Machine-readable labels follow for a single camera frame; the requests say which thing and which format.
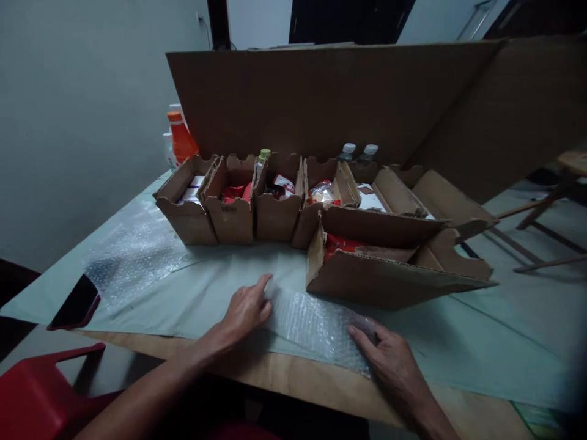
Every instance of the person's right hand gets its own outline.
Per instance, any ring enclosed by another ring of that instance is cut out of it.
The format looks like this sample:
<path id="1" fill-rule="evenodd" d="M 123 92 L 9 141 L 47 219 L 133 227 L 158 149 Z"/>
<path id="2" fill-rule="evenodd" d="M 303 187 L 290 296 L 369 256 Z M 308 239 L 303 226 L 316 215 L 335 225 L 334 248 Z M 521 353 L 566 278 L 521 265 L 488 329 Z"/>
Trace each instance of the person's right hand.
<path id="1" fill-rule="evenodd" d="M 351 338 L 371 362 L 375 374 L 393 397 L 398 398 L 407 409 L 416 410 L 432 397 L 432 392 L 418 368 L 410 346 L 399 334 L 388 330 L 372 318 L 368 320 L 374 325 L 379 338 L 377 346 L 354 326 L 349 326 Z"/>

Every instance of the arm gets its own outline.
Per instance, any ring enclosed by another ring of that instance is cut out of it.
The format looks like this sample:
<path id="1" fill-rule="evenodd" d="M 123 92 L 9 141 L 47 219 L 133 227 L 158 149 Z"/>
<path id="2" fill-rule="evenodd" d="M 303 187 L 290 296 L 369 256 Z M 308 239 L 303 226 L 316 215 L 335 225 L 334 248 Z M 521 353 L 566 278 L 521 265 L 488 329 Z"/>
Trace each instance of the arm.
<path id="1" fill-rule="evenodd" d="M 76 440 L 148 437 L 206 367 L 267 320 L 271 303 L 264 301 L 263 294 L 270 278 L 271 274 L 266 274 L 255 286 L 239 288 L 232 295 L 222 321 L 135 382 L 90 422 Z"/>
<path id="2" fill-rule="evenodd" d="M 349 334 L 371 363 L 385 394 L 399 404 L 399 412 L 408 417 L 420 438 L 458 439 L 424 380 L 408 343 L 399 334 L 370 321 L 379 338 L 377 346 L 356 327 L 349 326 Z"/>

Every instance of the wall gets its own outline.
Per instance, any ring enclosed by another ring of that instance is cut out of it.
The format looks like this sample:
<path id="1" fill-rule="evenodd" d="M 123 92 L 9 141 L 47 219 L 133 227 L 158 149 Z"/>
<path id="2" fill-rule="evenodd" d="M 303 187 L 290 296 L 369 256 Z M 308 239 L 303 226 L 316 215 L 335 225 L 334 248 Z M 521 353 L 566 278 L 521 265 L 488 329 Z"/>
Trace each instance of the wall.
<path id="1" fill-rule="evenodd" d="M 495 0 L 489 14 L 476 33 L 475 40 L 483 38 L 508 1 Z M 416 0 L 397 44 L 455 41 L 471 18 L 474 5 L 479 2 L 480 0 Z"/>
<path id="2" fill-rule="evenodd" d="M 166 51 L 205 0 L 0 3 L 0 258 L 45 271 L 166 170 Z"/>
<path id="3" fill-rule="evenodd" d="M 293 0 L 226 0 L 232 43 L 239 49 L 289 43 Z"/>

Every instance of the bubble wrap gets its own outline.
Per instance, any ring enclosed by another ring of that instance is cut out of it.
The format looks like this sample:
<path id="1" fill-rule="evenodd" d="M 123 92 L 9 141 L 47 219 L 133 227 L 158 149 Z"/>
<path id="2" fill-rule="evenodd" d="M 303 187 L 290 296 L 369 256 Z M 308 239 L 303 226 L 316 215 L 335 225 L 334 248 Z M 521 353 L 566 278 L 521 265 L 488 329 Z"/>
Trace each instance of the bubble wrap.
<path id="1" fill-rule="evenodd" d="M 267 284 L 265 298 L 273 304 L 265 325 L 269 330 L 334 365 L 371 377 L 367 361 L 347 330 L 354 325 L 377 343 L 373 325 L 365 317 L 307 292 L 283 289 L 273 280 Z"/>
<path id="2" fill-rule="evenodd" d="M 189 259 L 186 247 L 154 203 L 134 201 L 114 219 L 118 224 L 83 258 L 84 272 L 107 302 L 109 314 Z"/>

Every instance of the floor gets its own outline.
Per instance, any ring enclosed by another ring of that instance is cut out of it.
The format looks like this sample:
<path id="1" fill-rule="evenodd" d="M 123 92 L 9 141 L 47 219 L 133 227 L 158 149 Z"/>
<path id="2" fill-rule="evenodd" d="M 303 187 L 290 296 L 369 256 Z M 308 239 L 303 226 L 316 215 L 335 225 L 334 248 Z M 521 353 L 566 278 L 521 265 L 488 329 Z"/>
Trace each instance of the floor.
<path id="1" fill-rule="evenodd" d="M 509 189 L 491 200 L 485 207 L 493 214 L 507 211 L 528 202 L 533 192 Z M 518 231 L 515 226 L 526 213 L 505 219 L 498 228 L 517 240 L 544 260 L 574 255 L 573 251 L 559 244 L 542 232 L 529 227 Z M 540 218 L 540 222 L 554 229 L 577 244 L 587 247 L 587 208 L 575 202 L 556 202 Z M 540 269 L 535 273 L 517 274 L 505 267 L 503 258 L 509 254 L 519 260 L 520 266 L 529 262 L 516 254 L 509 246 L 500 243 L 491 233 L 484 233 L 467 241 L 482 258 L 500 273 L 500 282 L 510 287 L 508 303 L 512 313 L 532 328 L 551 352 L 568 362 L 573 362 L 585 347 L 584 316 L 587 309 L 587 262 L 555 268 Z M 19 359 L 44 353 L 84 347 L 95 341 L 67 332 L 47 332 L 37 326 L 24 340 L 0 362 L 0 374 Z M 86 382 L 88 394 L 99 395 L 127 387 L 161 361 L 108 345 L 93 380 Z M 84 383 L 78 379 L 83 359 L 63 362 L 59 368 L 72 384 Z M 370 423 L 371 438 L 416 438 L 379 423 Z"/>

